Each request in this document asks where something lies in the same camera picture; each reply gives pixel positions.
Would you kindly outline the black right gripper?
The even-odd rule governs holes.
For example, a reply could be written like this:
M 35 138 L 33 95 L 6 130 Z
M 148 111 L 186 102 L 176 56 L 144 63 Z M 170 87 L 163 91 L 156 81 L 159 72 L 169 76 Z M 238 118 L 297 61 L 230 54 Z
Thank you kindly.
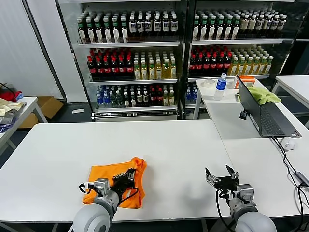
M 229 176 L 216 177 L 210 173 L 208 168 L 205 168 L 206 181 L 216 189 L 222 190 L 224 193 L 230 191 L 236 191 L 239 184 L 239 173 L 235 172 L 234 169 L 228 165 L 225 166 Z

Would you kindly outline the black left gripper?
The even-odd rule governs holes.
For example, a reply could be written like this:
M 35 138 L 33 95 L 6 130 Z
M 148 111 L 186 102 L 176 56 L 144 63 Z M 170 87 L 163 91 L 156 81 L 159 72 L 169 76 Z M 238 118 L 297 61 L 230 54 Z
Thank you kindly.
M 135 169 L 130 168 L 126 172 L 117 174 L 112 180 L 111 190 L 122 195 L 128 188 L 135 186 Z

